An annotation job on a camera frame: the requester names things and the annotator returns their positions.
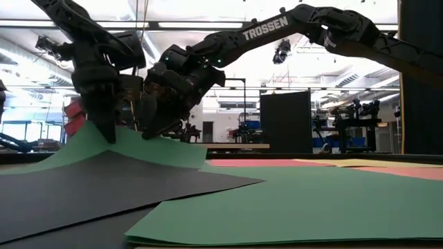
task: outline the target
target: green paper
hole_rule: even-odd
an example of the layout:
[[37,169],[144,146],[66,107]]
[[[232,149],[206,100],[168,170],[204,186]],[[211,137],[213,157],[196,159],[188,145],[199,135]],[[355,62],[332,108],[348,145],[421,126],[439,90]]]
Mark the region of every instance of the green paper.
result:
[[103,151],[112,150],[139,160],[176,167],[200,168],[206,148],[166,138],[144,140],[141,133],[117,127],[117,143],[110,145],[90,122],[72,137],[61,150],[49,158],[23,167],[0,171],[2,174],[23,174],[76,163]]
[[337,167],[216,168],[267,182],[166,201],[126,233],[163,246],[443,237],[443,182]]

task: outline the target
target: black panel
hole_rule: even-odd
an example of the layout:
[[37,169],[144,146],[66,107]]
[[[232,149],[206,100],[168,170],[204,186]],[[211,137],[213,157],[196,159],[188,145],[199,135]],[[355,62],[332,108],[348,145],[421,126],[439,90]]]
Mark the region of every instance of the black panel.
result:
[[[443,1],[403,0],[400,36],[434,53],[443,54]],[[403,75],[404,153],[443,154],[443,90]]]
[[260,181],[156,165],[112,151],[0,176],[0,244],[161,201]]
[[1,245],[1,249],[63,248],[63,249],[132,249],[125,232],[154,208],[147,207],[106,219],[83,223],[69,228],[20,239]]
[[312,153],[311,93],[260,96],[260,123],[272,153]]

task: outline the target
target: led light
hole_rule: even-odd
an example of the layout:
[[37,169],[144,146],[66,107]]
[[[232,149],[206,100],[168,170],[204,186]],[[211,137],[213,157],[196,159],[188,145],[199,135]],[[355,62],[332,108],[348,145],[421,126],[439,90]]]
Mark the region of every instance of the led light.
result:
[[48,21],[24,21],[24,20],[0,20],[0,27],[41,27],[51,28],[55,27],[55,24]]
[[[241,111],[244,109],[241,107],[238,107],[238,108],[207,107],[207,108],[204,108],[204,110],[233,110],[233,111],[240,110]],[[247,111],[257,111],[257,108],[246,108],[246,110]]]
[[371,91],[400,91],[400,89],[396,89],[396,88],[379,88],[379,89],[374,89],[371,88]]
[[230,87],[213,86],[210,90],[230,90]]
[[296,91],[307,91],[307,87],[282,87],[282,90],[290,91],[290,90],[296,90]]
[[142,22],[142,21],[99,21],[97,22],[98,25],[102,26],[103,28],[122,28],[122,29],[130,29],[135,28],[136,25],[138,28],[149,28],[150,24],[149,22]]
[[327,91],[364,91],[366,89],[354,89],[354,88],[343,88],[343,87],[337,87],[337,88],[328,88]]
[[[97,21],[97,24],[103,28],[135,28],[135,21]],[[149,27],[149,22],[137,22],[137,27]],[[243,26],[240,22],[218,22],[218,21],[196,21],[196,22],[169,22],[163,21],[159,23],[161,28],[241,28]],[[55,24],[51,20],[26,21],[26,20],[0,20],[0,27],[40,27],[40,28],[54,28]],[[398,30],[396,24],[376,24],[376,27],[384,31]]]
[[160,28],[241,28],[242,23],[231,22],[161,22]]
[[23,85],[5,85],[7,89],[74,89],[74,86],[23,86]]

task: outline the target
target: black partition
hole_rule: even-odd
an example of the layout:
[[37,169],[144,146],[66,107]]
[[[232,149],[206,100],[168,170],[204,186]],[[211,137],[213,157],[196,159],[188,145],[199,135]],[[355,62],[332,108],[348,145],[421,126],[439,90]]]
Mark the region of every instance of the black partition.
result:
[[311,92],[260,96],[260,124],[271,153],[312,153]]
[[[400,39],[443,55],[443,1],[402,0]],[[402,129],[405,154],[443,154],[443,89],[402,75]]]

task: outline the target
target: robot workstation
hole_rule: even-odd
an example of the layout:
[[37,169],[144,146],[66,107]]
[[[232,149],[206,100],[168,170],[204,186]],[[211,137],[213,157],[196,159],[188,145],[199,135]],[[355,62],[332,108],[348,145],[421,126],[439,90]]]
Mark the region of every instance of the robot workstation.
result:
[[438,3],[2,0],[0,249],[443,248]]

